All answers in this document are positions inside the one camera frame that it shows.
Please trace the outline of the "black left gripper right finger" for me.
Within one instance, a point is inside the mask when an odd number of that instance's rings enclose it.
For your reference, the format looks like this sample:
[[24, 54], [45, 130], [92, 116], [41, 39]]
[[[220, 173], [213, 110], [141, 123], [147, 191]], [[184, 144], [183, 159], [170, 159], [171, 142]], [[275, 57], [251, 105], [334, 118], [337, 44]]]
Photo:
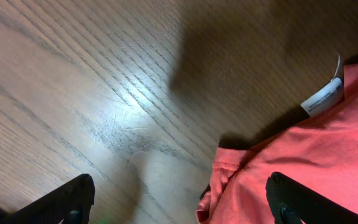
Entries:
[[265, 189], [275, 224], [358, 223], [358, 214], [280, 172], [268, 177]]

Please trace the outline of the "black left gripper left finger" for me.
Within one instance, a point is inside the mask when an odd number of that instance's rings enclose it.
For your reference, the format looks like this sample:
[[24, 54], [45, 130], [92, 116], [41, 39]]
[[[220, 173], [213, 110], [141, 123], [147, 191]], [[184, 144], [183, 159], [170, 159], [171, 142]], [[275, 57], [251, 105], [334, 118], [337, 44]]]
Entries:
[[0, 220], [0, 224], [88, 224], [94, 196], [93, 178], [89, 174], [81, 174]]

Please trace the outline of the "red orange t-shirt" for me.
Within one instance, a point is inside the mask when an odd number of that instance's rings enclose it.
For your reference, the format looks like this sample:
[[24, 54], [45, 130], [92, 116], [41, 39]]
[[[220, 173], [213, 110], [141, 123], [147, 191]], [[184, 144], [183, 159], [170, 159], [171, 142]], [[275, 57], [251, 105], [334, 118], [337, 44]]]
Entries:
[[273, 223], [266, 183], [280, 172], [358, 214], [358, 63], [344, 67], [344, 100], [246, 150], [216, 151], [199, 223]]

